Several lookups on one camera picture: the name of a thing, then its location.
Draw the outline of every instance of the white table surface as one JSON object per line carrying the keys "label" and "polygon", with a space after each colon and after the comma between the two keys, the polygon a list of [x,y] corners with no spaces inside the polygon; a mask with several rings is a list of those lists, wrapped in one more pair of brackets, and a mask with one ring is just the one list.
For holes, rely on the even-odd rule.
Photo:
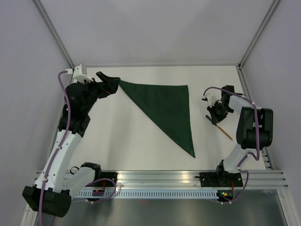
{"label": "white table surface", "polygon": [[[89,115],[90,124],[74,152],[69,168],[84,162],[100,164],[103,170],[214,170],[236,144],[239,115],[229,113],[219,125],[231,141],[205,117],[207,103],[201,100],[209,86],[234,85],[242,92],[234,66],[171,66],[88,68],[90,77],[101,71],[124,81],[154,85],[188,85],[190,122],[196,158],[172,141],[119,87],[116,94],[99,99]],[[210,90],[220,97],[220,91]],[[244,165],[264,170],[262,157]]]}

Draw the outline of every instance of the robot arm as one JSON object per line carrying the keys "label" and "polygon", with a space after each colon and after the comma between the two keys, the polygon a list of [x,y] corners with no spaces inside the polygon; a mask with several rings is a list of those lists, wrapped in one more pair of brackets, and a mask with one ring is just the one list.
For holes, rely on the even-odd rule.
{"label": "robot arm", "polygon": [[[101,178],[100,165],[86,162],[81,165],[75,175],[64,181],[64,175],[72,155],[90,122],[88,113],[98,99],[114,94],[118,89],[120,78],[111,78],[101,72],[97,72],[96,75],[102,82],[96,82],[95,79],[87,76],[83,64],[74,68],[73,77],[78,82],[70,84],[65,89],[71,109],[67,136],[59,146],[68,124],[69,109],[65,104],[50,157],[34,185],[26,186],[23,190],[23,197],[34,211],[39,210],[41,189],[45,181],[42,212],[63,217],[68,212],[74,196],[87,184]],[[49,166],[51,166],[49,173],[45,175]]]}
{"label": "robot arm", "polygon": [[[230,155],[222,160],[213,173],[202,173],[201,180],[207,181],[203,184],[205,187],[228,187],[231,182],[235,186],[243,186],[240,168],[245,164],[250,156],[259,160],[259,151],[266,146],[270,146],[273,139],[273,111],[268,108],[261,108],[252,102],[246,101],[242,94],[234,92],[233,86],[225,86],[222,89],[220,100],[210,94],[203,97],[208,101],[212,124],[224,120],[228,113],[234,111],[240,115],[238,128],[236,132],[237,144]],[[258,125],[256,125],[255,111],[257,112]],[[259,128],[259,150],[256,148],[256,126]]]}

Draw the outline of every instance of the white wall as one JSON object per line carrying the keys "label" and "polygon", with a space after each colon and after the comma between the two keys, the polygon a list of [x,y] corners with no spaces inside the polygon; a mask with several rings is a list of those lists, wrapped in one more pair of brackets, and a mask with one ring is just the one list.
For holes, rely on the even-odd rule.
{"label": "white wall", "polygon": [[260,105],[274,110],[274,166],[283,169],[301,215],[301,1],[283,0],[245,65]]}
{"label": "white wall", "polygon": [[42,0],[89,65],[236,64],[273,0]]}
{"label": "white wall", "polygon": [[30,0],[0,2],[0,32],[0,219],[16,226],[23,188],[46,163],[67,65]]}

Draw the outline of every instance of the triangular green cloth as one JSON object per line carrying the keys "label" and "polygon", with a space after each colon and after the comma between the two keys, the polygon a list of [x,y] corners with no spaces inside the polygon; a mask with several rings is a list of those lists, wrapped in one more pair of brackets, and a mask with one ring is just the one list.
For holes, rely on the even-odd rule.
{"label": "triangular green cloth", "polygon": [[119,85],[163,132],[195,158],[188,86],[145,85],[126,81],[120,81]]}

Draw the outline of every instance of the metal floor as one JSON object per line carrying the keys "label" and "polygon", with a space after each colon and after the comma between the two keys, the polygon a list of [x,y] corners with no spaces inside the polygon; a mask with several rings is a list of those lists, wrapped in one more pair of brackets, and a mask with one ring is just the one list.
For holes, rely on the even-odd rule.
{"label": "metal floor", "polygon": [[[44,217],[50,225],[52,217]],[[73,203],[55,226],[286,226],[277,193],[245,191],[231,205],[210,200],[115,199]]]}

